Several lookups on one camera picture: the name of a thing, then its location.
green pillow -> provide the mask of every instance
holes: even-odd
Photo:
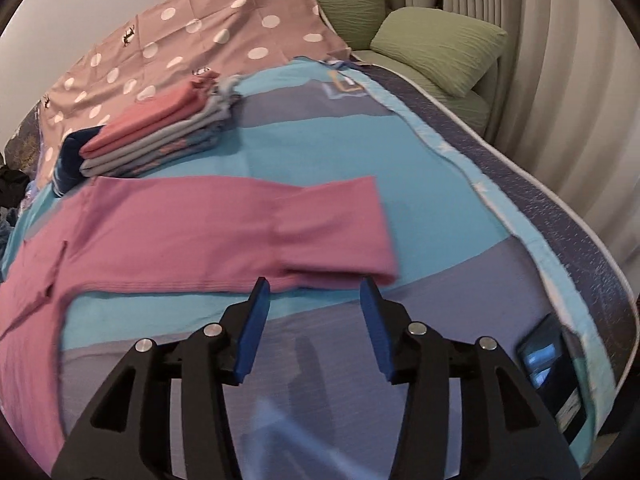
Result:
[[[403,7],[386,18],[371,49],[464,97],[502,55],[506,42],[507,33],[491,23],[439,9]]]
[[[353,50],[366,50],[385,20],[385,0],[318,0],[329,22]]]
[[[491,110],[485,100],[473,90],[464,97],[454,97],[442,91],[439,86],[429,81],[416,69],[400,63],[395,59],[383,56],[372,50],[359,50],[354,52],[354,55],[367,63],[376,64],[405,76],[430,94],[431,97],[444,104],[449,110],[462,119],[465,124],[468,124],[471,129],[479,134],[484,132]]]

folded pink shirt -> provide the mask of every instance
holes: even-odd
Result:
[[[192,76],[157,96],[133,103],[86,143],[80,149],[80,155],[95,158],[111,153],[160,128],[191,117],[204,108],[217,76],[211,71]]]
[[[186,211],[179,224],[166,199]],[[87,291],[273,292],[398,273],[372,177],[296,187],[226,176],[94,178],[25,240],[0,286],[4,416],[50,472],[64,443],[58,340]]]

pink polka dot pillowcase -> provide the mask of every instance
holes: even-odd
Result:
[[[69,133],[106,124],[136,100],[192,74],[251,74],[296,56],[347,59],[350,50],[322,22],[316,0],[167,0],[95,45],[43,99],[37,183],[51,180]]]

phone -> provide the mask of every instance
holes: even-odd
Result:
[[[516,354],[569,444],[587,421],[580,384],[562,326],[548,314],[516,347]]]

folded navy shirt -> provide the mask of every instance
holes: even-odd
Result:
[[[57,196],[63,196],[75,186],[86,180],[80,173],[80,166],[84,158],[80,155],[80,148],[100,133],[102,126],[94,126],[78,130],[66,136],[60,148],[60,154],[53,170],[52,186]]]

